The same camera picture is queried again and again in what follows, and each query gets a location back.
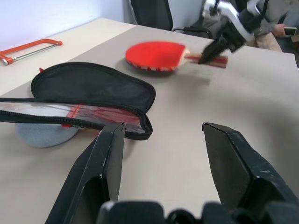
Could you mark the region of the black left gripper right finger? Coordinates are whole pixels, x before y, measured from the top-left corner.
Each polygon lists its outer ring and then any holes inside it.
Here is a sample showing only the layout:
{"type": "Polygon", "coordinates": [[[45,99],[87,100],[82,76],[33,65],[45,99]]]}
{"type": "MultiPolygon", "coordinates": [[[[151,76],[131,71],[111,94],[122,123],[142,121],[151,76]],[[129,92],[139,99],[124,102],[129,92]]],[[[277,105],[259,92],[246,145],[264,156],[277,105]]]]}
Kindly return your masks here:
{"type": "Polygon", "coordinates": [[[222,205],[262,211],[270,202],[299,204],[280,174],[239,131],[214,123],[203,123],[202,131],[222,205]]]}

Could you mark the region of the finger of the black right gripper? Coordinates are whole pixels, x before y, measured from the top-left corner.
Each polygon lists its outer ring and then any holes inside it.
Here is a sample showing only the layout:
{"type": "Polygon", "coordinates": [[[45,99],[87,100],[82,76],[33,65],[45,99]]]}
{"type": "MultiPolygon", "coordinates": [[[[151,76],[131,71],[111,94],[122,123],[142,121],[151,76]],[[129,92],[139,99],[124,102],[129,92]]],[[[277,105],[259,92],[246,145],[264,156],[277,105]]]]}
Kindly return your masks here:
{"type": "Polygon", "coordinates": [[[209,43],[202,51],[202,56],[218,56],[222,52],[222,37],[209,43]]]}
{"type": "Polygon", "coordinates": [[[228,49],[227,46],[223,45],[208,45],[204,48],[201,54],[201,58],[198,60],[198,64],[208,63],[227,63],[228,57],[223,56],[222,53],[228,49]]]}

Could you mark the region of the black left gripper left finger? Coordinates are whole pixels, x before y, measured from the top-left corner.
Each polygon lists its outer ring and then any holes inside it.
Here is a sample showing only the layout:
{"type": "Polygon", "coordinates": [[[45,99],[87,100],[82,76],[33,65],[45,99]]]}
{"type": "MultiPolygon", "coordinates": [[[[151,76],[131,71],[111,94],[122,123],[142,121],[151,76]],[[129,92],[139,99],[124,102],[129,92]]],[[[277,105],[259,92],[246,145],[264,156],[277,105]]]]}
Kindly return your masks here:
{"type": "Polygon", "coordinates": [[[74,162],[46,220],[48,224],[94,224],[102,204],[117,200],[125,124],[104,127],[74,162]]]}

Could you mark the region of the bystander bare hand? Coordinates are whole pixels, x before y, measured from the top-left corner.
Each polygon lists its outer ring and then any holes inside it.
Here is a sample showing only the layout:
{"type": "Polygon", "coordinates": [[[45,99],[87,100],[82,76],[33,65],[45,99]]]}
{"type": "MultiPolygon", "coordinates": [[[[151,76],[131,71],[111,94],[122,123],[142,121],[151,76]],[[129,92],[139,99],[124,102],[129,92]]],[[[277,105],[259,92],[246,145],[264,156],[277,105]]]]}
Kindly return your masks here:
{"type": "Polygon", "coordinates": [[[276,24],[273,29],[272,33],[275,37],[284,37],[285,36],[285,24],[276,24]]]}

